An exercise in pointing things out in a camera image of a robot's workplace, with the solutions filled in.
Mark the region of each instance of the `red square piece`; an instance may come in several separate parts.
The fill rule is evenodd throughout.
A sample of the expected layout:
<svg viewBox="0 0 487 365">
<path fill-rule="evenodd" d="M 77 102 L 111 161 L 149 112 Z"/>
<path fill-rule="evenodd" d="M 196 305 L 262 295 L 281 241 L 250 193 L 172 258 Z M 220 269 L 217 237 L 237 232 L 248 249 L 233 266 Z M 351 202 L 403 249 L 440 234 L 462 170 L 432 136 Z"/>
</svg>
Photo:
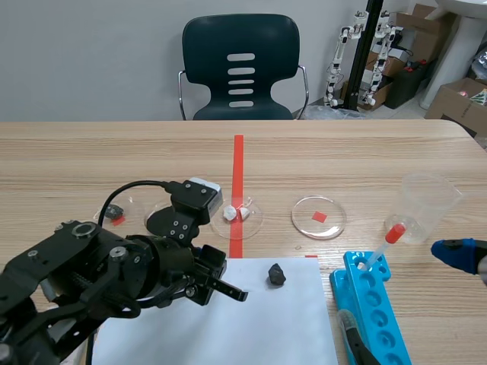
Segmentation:
<svg viewBox="0 0 487 365">
<path fill-rule="evenodd" d="M 320 211 L 315 211 L 313 214 L 313 219 L 320 223 L 325 223 L 326 214 L 321 213 Z"/>
<path fill-rule="evenodd" d="M 118 226 L 119 224 L 122 224 L 123 222 L 125 222 L 125 217 L 124 217 L 124 216 L 122 216 L 122 217 L 120 217 L 120 218 L 117 218 L 117 219 L 114 219 L 114 220 L 112 221 L 112 224 L 113 224 L 113 225 L 116 227 L 116 226 Z"/>
</svg>

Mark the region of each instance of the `black pole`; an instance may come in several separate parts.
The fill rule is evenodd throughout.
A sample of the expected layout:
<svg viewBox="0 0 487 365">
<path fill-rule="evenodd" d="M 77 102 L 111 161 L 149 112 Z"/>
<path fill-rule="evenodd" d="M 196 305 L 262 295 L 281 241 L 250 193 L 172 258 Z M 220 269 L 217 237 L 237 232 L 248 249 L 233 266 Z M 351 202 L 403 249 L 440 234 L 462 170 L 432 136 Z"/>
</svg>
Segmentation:
<svg viewBox="0 0 487 365">
<path fill-rule="evenodd" d="M 357 110 L 358 91 L 360 90 L 360 83 L 364 77 L 368 53 L 371 50 L 372 42 L 374 42 L 375 28 L 377 28 L 383 2 L 384 0 L 368 0 L 367 2 L 367 24 L 360 40 L 358 40 L 352 70 L 350 71 L 349 86 L 347 87 L 345 100 L 340 108 Z"/>
</svg>

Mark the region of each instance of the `metal chair leg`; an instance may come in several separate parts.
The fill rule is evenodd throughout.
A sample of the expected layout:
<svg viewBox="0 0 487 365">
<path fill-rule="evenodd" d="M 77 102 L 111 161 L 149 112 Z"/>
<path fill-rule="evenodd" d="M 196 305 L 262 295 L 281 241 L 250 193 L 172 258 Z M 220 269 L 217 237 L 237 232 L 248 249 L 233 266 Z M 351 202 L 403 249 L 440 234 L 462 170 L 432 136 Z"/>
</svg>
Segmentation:
<svg viewBox="0 0 487 365">
<path fill-rule="evenodd" d="M 183 84 L 181 82 L 181 76 L 183 74 L 186 74 L 186 70 L 180 71 L 180 73 L 177 75 L 177 81 L 179 84 L 179 97 L 180 97 L 180 110 L 181 110 L 181 116 L 183 116 L 183 120 L 186 120 L 186 114 L 184 113 L 184 106 L 183 106 Z"/>
<path fill-rule="evenodd" d="M 306 110 L 307 102 L 310 99 L 310 89 L 307 85 L 307 75 L 306 75 L 306 68 L 304 66 L 298 65 L 298 67 L 302 70 L 303 72 L 303 79 L 304 79 L 304 90 L 306 91 L 306 99 L 304 99 L 304 106 L 303 109 L 298 114 L 297 119 L 301 119 L 303 116 L 304 111 Z"/>
</svg>

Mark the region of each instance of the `black rock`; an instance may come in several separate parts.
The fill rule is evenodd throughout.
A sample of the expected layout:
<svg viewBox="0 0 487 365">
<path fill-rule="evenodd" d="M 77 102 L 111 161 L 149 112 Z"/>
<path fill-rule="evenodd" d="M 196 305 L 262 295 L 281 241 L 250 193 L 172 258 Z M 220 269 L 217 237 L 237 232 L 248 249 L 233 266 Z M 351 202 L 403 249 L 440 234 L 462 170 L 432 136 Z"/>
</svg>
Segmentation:
<svg viewBox="0 0 487 365">
<path fill-rule="evenodd" d="M 105 211 L 105 217 L 112 221 L 119 219 L 123 216 L 123 209 L 115 204 L 109 204 L 107 211 Z"/>
<path fill-rule="evenodd" d="M 278 264 L 274 264 L 269 269 L 269 280 L 271 284 L 281 286 L 286 281 L 284 272 Z"/>
</svg>

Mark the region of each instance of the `measuring cup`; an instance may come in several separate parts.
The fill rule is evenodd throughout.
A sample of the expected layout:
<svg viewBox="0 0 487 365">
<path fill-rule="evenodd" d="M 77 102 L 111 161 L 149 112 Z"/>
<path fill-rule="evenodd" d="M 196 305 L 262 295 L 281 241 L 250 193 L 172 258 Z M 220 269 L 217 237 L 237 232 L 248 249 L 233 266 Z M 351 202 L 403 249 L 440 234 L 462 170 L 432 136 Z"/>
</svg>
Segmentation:
<svg viewBox="0 0 487 365">
<path fill-rule="evenodd" d="M 402 224 L 406 227 L 401 238 L 403 242 L 422 243 L 461 198 L 462 193 L 442 176 L 430 173 L 405 175 L 384 225 L 389 231 L 394 225 Z"/>
</svg>

